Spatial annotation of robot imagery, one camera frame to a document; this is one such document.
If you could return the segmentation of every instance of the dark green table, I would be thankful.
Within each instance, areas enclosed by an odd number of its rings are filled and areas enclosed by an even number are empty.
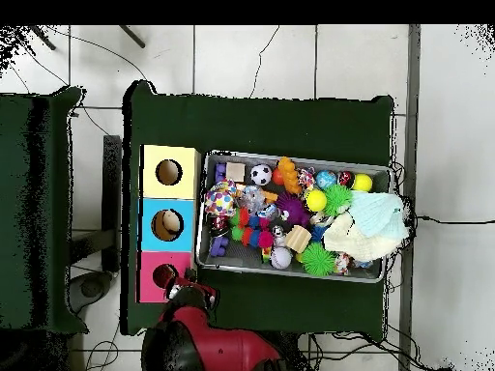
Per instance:
[[[135,303],[136,205],[141,144],[388,165],[393,100],[250,100],[157,95],[135,81],[124,97],[123,333],[153,326],[160,304]],[[383,281],[345,283],[199,270],[220,291],[212,326],[318,332],[360,330],[382,338]]]

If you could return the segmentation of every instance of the purple plush toy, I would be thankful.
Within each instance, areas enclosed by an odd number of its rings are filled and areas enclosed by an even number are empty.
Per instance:
[[[303,202],[297,196],[291,195],[288,192],[283,192],[278,196],[275,202],[277,208],[282,212],[282,217],[291,225],[307,226],[311,215],[307,213],[303,206]]]

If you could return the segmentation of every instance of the blue ball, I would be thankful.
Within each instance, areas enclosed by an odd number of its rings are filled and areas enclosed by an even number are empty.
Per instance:
[[[316,184],[320,189],[326,189],[336,184],[336,174],[331,171],[320,171],[316,175]]]

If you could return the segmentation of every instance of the green cloth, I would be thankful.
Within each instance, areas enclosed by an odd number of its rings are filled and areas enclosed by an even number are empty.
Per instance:
[[[81,94],[0,94],[0,328],[87,331],[66,303],[68,116]]]
[[[165,96],[156,95],[148,84],[135,81],[124,97],[124,145],[131,148],[130,157],[124,156],[131,176],[130,215],[136,215],[138,203],[141,144],[194,147],[201,154],[217,149],[375,165],[389,162],[390,97],[357,101]],[[162,310],[160,304],[134,301],[136,228],[133,216],[127,320],[122,317],[130,334],[154,326]],[[383,281],[345,283],[202,269],[198,277],[219,290],[218,307],[210,317],[215,327],[360,330],[375,339],[382,337]]]

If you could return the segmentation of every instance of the soccer ball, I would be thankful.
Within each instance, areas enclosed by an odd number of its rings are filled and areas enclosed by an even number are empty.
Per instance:
[[[255,184],[264,186],[272,179],[272,169],[268,165],[256,165],[251,169],[251,179]]]

